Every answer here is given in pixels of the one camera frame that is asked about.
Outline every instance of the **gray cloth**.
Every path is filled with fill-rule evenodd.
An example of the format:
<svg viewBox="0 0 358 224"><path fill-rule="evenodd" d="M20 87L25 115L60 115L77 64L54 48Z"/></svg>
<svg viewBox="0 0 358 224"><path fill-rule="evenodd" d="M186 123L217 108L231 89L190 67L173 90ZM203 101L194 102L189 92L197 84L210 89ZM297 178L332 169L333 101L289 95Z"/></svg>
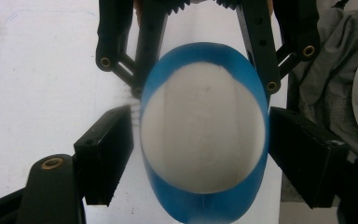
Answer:
<svg viewBox="0 0 358 224"><path fill-rule="evenodd" d="M358 67L358 10L321 10L318 29L321 52L290 74L288 107L341 137L358 154L358 125L351 104Z"/></svg>

